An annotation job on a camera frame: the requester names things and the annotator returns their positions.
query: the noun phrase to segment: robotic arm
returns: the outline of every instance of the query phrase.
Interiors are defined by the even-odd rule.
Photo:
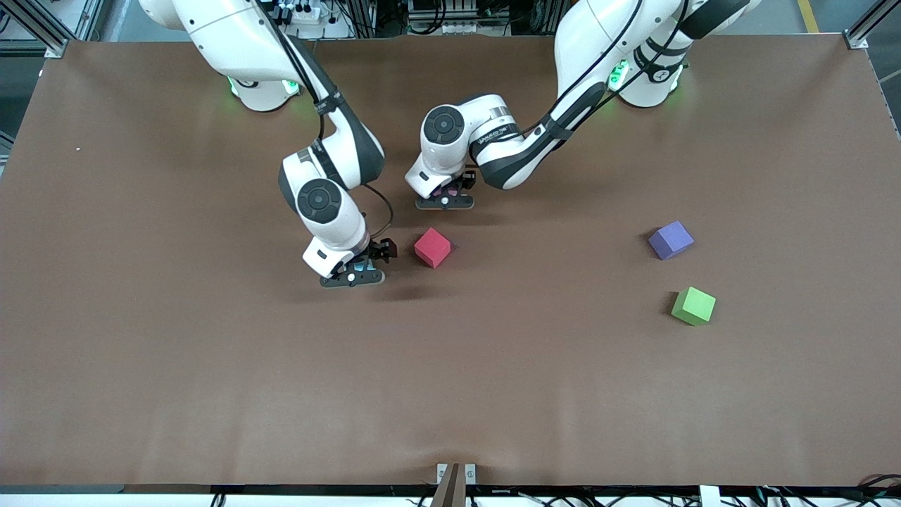
[[[474,178],[464,172],[467,154],[488,185],[507,190],[522,184],[603,104],[614,69],[620,70],[615,91],[622,99],[656,106],[675,89],[691,42],[722,30],[759,2],[581,0],[557,30],[558,98],[528,134],[498,95],[437,106],[425,117],[422,153],[405,176],[420,195],[417,206],[472,207],[472,198],[460,194]],[[623,84],[627,69],[634,69],[633,76]]]
[[[288,155],[278,185],[313,234],[304,260],[323,286],[380,283],[372,260],[396,256],[391,240],[375,244],[348,190],[378,178],[385,154],[304,44],[279,32],[256,0],[139,0],[155,22],[187,30],[210,66],[232,82],[241,102],[256,111],[282,106],[305,85],[319,116],[335,133]]]

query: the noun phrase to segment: yellow tape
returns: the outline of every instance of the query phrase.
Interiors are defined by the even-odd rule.
[[[804,18],[804,27],[807,33],[819,33],[820,27],[816,24],[814,9],[810,6],[810,0],[797,0],[797,6],[801,9],[801,17]]]

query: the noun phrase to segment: blue cube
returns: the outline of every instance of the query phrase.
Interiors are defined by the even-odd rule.
[[[648,241],[654,248],[654,252],[657,252],[657,255],[663,261],[679,254],[695,242],[688,231],[685,230],[682,222],[678,220],[668,226],[661,227]]]

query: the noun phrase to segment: brown table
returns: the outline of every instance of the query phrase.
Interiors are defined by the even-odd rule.
[[[856,484],[901,469],[901,144],[841,37],[698,43],[662,107],[613,103],[521,188],[420,212],[441,101],[521,124],[552,41],[320,43],[385,147],[404,250],[320,289],[279,195],[309,98],[245,110],[189,44],[49,61],[0,185],[0,482]],[[360,207],[386,213],[364,189]],[[682,220],[674,260],[645,239]],[[410,253],[435,226],[437,271]],[[713,323],[668,316],[675,291]]]

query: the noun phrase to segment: red cube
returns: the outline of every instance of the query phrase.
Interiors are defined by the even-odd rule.
[[[451,242],[448,241],[448,238],[439,234],[438,231],[429,228],[429,230],[425,231],[423,237],[416,242],[414,249],[420,259],[432,266],[432,269],[435,269],[451,253]]]

